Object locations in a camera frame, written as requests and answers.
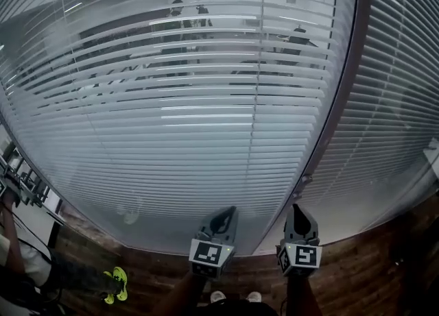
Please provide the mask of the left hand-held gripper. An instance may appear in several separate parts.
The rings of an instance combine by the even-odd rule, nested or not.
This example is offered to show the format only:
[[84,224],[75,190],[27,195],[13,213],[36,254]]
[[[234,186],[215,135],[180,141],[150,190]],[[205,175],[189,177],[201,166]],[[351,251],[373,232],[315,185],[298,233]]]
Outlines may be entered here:
[[218,279],[235,254],[236,206],[217,209],[201,221],[191,240],[189,264],[193,275]]

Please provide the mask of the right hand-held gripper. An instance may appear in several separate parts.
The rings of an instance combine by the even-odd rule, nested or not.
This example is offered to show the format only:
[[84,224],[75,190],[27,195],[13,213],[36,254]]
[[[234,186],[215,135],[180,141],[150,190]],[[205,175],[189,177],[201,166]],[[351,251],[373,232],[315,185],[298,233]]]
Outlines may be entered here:
[[276,246],[282,275],[307,278],[319,269],[322,258],[319,243],[316,220],[304,208],[293,204],[286,216],[284,239]]

